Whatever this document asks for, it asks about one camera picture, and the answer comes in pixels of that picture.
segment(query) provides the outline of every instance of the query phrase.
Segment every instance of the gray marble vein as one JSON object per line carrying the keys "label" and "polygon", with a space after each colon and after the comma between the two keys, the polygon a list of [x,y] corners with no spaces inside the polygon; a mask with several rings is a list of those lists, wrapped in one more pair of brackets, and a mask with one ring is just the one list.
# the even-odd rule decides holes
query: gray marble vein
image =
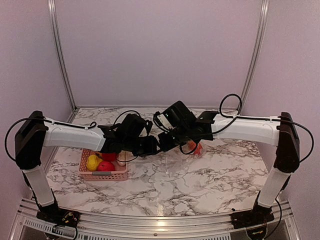
{"label": "gray marble vein", "polygon": [[[73,123],[113,124],[132,108],[81,108]],[[162,108],[135,108],[145,119]],[[204,109],[193,109],[199,115]],[[160,131],[153,128],[151,133]],[[47,174],[61,207],[131,216],[192,216],[251,208],[268,172],[253,142],[202,141],[197,158],[177,149],[129,163],[126,181],[85,181],[81,149],[60,147]]]}

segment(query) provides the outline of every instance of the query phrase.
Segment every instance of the pink plastic basket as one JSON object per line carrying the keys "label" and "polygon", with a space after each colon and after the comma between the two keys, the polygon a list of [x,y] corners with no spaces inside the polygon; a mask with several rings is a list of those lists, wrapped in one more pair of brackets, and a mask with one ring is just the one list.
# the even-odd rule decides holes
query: pink plastic basket
{"label": "pink plastic basket", "polygon": [[127,171],[128,164],[120,166],[117,161],[113,161],[115,171],[89,171],[87,168],[87,160],[90,155],[94,155],[95,152],[83,149],[81,162],[79,167],[79,173],[86,181],[124,181],[128,179]]}

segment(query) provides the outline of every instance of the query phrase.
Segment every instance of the marble tabletop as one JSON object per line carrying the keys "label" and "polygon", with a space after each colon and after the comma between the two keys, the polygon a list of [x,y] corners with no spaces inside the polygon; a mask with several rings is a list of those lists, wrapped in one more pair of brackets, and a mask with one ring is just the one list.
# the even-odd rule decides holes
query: marble tabletop
{"label": "marble tabletop", "polygon": [[[74,124],[112,124],[126,110],[144,119],[162,108],[81,108]],[[205,109],[192,109],[199,115]],[[159,133],[152,128],[151,134]],[[47,174],[60,207],[130,216],[192,216],[251,208],[268,171],[253,142],[201,141],[199,158],[176,150],[128,163],[126,181],[85,181],[81,149],[60,147]]]}

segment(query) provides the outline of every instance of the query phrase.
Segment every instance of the red apple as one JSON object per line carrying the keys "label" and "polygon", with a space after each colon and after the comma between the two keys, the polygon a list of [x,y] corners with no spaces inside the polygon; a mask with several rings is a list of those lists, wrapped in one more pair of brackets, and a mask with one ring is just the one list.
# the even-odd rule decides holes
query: red apple
{"label": "red apple", "polygon": [[99,166],[96,169],[97,171],[100,172],[112,172],[115,171],[115,165],[113,165],[111,162],[109,161],[102,161],[99,163]]}
{"label": "red apple", "polygon": [[103,158],[103,161],[108,161],[108,162],[113,162],[117,159],[115,153],[102,153],[102,158]]}

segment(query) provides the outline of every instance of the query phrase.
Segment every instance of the yellow fruit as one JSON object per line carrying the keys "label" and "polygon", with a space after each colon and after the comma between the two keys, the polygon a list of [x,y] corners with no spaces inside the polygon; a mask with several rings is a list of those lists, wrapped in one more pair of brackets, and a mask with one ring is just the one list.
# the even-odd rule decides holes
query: yellow fruit
{"label": "yellow fruit", "polygon": [[101,163],[102,161],[103,160],[97,157],[96,155],[90,155],[86,162],[86,167],[88,168],[89,171],[94,172],[97,170],[99,163]]}

